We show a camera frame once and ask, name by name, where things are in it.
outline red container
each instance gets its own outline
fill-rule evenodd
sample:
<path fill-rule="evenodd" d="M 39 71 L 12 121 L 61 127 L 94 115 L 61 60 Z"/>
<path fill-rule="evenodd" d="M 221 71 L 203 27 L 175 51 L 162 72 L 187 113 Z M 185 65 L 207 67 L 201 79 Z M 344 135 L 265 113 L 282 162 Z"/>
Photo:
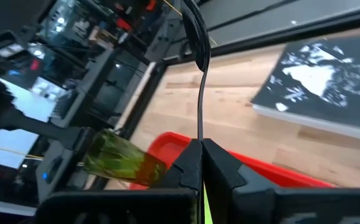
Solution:
<path fill-rule="evenodd" d="M 190 140 L 191 139 L 189 137 L 185 137 L 180 134 L 171 132 L 163 133 L 149 146 L 148 152 L 164 161 L 169 167 L 180 155 L 180 153 L 182 153 L 184 148 L 186 148 Z M 257 159 L 252 159 L 231 151 L 229 151 L 229 153 L 245 165 L 252 168 L 254 171 L 258 172 L 260 175 L 266 177 L 281 187 L 334 187 L 326 182 L 316 180 L 312 177 L 277 167 Z M 145 186 L 138 184 L 131 184 L 129 187 L 129 189 L 133 190 L 145 188 Z"/>

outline green glass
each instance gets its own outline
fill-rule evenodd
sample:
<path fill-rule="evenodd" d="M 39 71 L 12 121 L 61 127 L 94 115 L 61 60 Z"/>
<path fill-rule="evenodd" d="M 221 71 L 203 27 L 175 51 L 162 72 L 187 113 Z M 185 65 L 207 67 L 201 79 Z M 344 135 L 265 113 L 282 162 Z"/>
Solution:
<path fill-rule="evenodd" d="M 86 153 L 83 167 L 87 172 L 105 178 L 117 178 L 150 186 L 159 180 L 166 164 L 109 130 L 95 138 Z"/>

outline black metal frame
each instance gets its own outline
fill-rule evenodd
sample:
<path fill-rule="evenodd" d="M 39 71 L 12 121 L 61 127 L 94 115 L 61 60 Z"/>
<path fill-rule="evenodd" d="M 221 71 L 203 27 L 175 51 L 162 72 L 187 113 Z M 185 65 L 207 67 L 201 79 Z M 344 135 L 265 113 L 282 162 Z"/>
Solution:
<path fill-rule="evenodd" d="M 215 47 L 212 49 L 211 55 L 212 57 L 217 57 L 236 52 L 243 52 L 246 50 L 268 47 L 271 45 L 283 44 L 295 40 L 309 39 L 320 35 L 334 34 L 357 28 L 360 28 L 360 10 L 318 22 L 312 22 L 304 26 L 292 27 L 290 29 L 281 30 L 272 34 L 266 34 L 260 37 L 254 37 L 232 44 Z M 120 133 L 121 137 L 130 139 L 130 137 L 133 135 L 167 67 L 180 63 L 191 62 L 194 59 L 195 58 L 193 55 L 186 55 L 182 59 L 172 58 L 169 60 L 163 60 L 162 63 L 156 66 L 153 72 L 154 75 L 149 78 L 148 83 L 141 92 L 140 97 L 135 103 L 128 119 L 126 120 L 125 125 L 122 128 L 122 132 Z M 104 189 L 107 182 L 108 179 L 96 178 L 92 188 L 96 190 Z"/>

